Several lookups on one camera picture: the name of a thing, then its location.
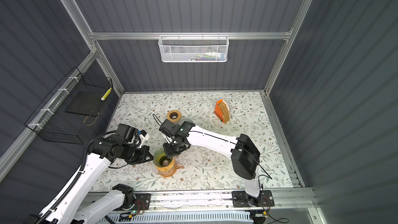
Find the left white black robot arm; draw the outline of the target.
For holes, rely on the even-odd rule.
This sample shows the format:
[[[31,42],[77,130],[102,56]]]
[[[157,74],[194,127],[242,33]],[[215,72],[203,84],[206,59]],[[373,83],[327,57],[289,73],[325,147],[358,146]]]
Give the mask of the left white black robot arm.
[[[87,193],[116,159],[128,165],[153,160],[149,146],[135,146],[132,139],[122,138],[114,132],[106,132],[93,138],[86,146],[81,165],[57,196],[39,214],[29,215],[26,224],[95,224],[108,213],[122,209],[137,211],[141,202],[134,189],[117,184],[105,196],[79,211]]]

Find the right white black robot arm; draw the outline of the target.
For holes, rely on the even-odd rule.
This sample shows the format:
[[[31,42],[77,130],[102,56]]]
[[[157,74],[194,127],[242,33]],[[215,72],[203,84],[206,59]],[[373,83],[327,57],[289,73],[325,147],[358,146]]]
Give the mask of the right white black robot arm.
[[[163,149],[168,158],[181,155],[191,146],[210,149],[231,159],[234,173],[244,180],[242,196],[233,192],[234,207],[271,208],[275,205],[272,194],[262,188],[259,170],[260,152],[249,136],[226,136],[205,130],[194,123],[185,121],[178,125],[165,120],[159,127],[166,142]]]

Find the green glass dripper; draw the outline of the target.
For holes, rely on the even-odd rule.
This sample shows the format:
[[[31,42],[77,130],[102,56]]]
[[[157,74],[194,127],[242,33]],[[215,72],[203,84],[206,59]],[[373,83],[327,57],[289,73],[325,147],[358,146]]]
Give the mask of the green glass dripper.
[[[169,158],[164,149],[161,148],[155,152],[153,155],[153,163],[156,167],[166,168],[174,163],[174,158]]]

